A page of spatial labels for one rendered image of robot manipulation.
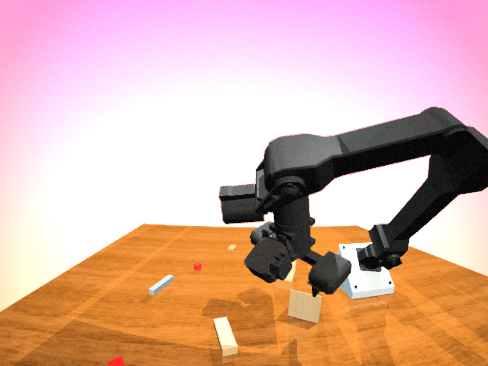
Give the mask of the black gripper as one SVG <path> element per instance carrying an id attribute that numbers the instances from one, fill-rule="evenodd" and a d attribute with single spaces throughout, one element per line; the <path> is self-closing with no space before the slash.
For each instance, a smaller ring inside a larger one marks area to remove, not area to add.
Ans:
<path id="1" fill-rule="evenodd" d="M 313 224 L 315 224 L 313 217 L 310 217 L 306 223 L 294 227 L 282 226 L 276 221 L 268 221 L 252 230 L 251 244 L 255 246 L 262 240 L 263 229 L 269 230 L 270 236 L 276 239 L 278 239 L 278 235 L 285 236 L 294 248 L 293 262 L 298 258 L 312 266 L 307 281 L 312 286 L 312 296 L 316 297 L 319 291 L 326 295 L 334 294 L 351 274 L 353 265 L 347 258 L 330 250 L 324 256 L 311 250 L 316 242 L 316 238 L 312 238 L 310 235 Z"/>

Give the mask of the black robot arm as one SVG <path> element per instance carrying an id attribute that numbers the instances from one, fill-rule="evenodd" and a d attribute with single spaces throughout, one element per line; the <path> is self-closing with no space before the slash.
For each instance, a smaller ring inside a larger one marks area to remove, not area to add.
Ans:
<path id="1" fill-rule="evenodd" d="M 428 155 L 428 177 L 417 192 L 389 223 L 368 230 L 372 244 L 356 248 L 360 270 L 390 270 L 402 264 L 409 238 L 457 196 L 488 187 L 488 138 L 442 107 L 333 136 L 275 138 L 256 169 L 256 185 L 220 187 L 222 221 L 259 223 L 273 213 L 277 224 L 299 226 L 310 218 L 309 196 L 334 179 Z M 244 264 L 267 283 L 284 281 L 294 248 L 285 236 L 262 234 Z"/>

